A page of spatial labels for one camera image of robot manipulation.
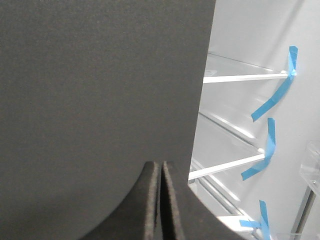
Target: white shelf edge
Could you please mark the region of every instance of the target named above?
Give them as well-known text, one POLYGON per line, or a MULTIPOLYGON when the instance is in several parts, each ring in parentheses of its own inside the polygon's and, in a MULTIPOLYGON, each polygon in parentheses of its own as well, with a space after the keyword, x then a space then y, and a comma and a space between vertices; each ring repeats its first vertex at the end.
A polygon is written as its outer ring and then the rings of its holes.
POLYGON ((288 77, 287 73, 237 75, 237 76, 205 76, 203 78, 203 83, 212 84, 212 83, 256 81, 256 80, 272 80, 272 79, 286 79, 287 77, 288 77))
POLYGON ((236 161, 231 161, 231 162, 227 162, 224 164, 220 164, 220 165, 216 165, 216 166, 211 166, 211 167, 207 167, 204 169, 200 169, 200 170, 196 170, 196 171, 192 171, 189 173, 189 177, 188 180, 192 180, 192 179, 197 179, 197 178, 201 178, 210 174, 215 174, 215 173, 219 173, 222 172, 224 170, 228 170, 228 169, 233 169, 248 163, 254 163, 257 161, 260 161, 262 159, 265 158, 264 154, 259 154, 259 155, 255 155, 255 156, 250 156, 247 158, 243 158, 240 160, 236 160, 236 161))

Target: dark gray foam board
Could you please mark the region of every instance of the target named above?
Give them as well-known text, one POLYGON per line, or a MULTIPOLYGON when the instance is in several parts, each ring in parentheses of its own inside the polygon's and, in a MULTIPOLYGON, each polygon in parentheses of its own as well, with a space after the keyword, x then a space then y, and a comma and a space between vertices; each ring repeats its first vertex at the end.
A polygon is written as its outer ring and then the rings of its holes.
POLYGON ((213 0, 0 3, 1 239, 83 236, 146 161, 187 179, 213 12, 213 0))

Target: white wall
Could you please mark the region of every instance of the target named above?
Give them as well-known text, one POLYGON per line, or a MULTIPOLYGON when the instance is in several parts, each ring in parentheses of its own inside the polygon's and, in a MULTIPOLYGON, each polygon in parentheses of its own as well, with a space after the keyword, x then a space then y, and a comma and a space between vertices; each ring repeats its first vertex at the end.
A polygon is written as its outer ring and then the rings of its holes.
MULTIPOLYGON (((291 231, 306 191, 298 173, 305 146, 309 140, 320 140, 319 44, 319 0, 216 1, 210 51, 283 70, 287 69, 289 46, 299 49, 294 83, 260 120, 275 119, 276 152, 264 172, 243 182, 250 191, 239 203, 258 220, 258 200, 266 201, 272 235, 291 231)), ((237 91, 248 92, 248 85, 238 85, 237 91)))

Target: blue tape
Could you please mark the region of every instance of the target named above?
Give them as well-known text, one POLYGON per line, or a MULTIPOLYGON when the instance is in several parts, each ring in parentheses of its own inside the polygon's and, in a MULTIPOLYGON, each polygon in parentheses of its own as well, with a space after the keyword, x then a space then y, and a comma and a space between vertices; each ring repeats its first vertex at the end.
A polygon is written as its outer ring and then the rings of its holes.
POLYGON ((266 151, 265 151, 265 157, 264 160, 256 163, 248 170, 241 173, 242 180, 246 180, 253 175, 261 172, 263 169, 265 169, 271 160, 271 157, 273 156, 276 149, 276 126, 275 126, 275 120, 272 117, 268 118, 268 139, 266 141, 266 151))
POLYGON ((257 221, 240 220, 240 225, 242 227, 261 229, 263 239, 264 240, 271 240, 270 239, 270 229, 269 229, 267 205, 266 205, 265 201, 261 201, 261 200, 259 200, 259 204, 260 204, 260 212, 261 212, 260 223, 257 221))
POLYGON ((266 101, 261 107, 259 107, 254 113, 251 114, 253 121, 258 120, 263 114, 269 111, 288 92, 297 74, 296 73, 297 56, 298 56, 298 48, 296 46, 290 46, 289 55, 288 55, 288 77, 281 84, 281 86, 275 91, 273 96, 268 101, 266 101))

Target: blue painter's tape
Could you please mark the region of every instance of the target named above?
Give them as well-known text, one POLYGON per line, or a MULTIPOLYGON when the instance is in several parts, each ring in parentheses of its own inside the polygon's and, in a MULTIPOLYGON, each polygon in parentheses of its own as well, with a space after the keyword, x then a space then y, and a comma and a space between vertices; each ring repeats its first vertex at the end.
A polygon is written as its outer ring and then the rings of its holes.
POLYGON ((242 227, 248 227, 248 228, 255 228, 255 229, 261 228, 261 224, 257 221, 240 220, 240 225, 242 227))
POLYGON ((260 203, 261 221, 257 222, 257 221, 240 220, 240 225, 242 227, 261 229, 263 239, 264 240, 271 240, 270 239, 270 229, 269 229, 267 205, 266 205, 265 201, 259 200, 259 203, 260 203))
POLYGON ((273 156, 276 149, 276 124, 275 120, 272 117, 268 118, 268 139, 266 141, 266 152, 264 160, 256 163, 248 170, 241 173, 242 180, 246 180, 253 175, 261 172, 263 169, 265 169, 271 160, 271 157, 273 156))
POLYGON ((251 114, 253 121, 258 120, 263 114, 265 114, 274 105, 276 105, 282 99, 282 97, 288 92, 296 76, 297 56, 298 48, 296 46, 290 46, 288 55, 288 77, 275 91, 273 96, 268 101, 266 101, 261 107, 259 107, 254 113, 251 114))

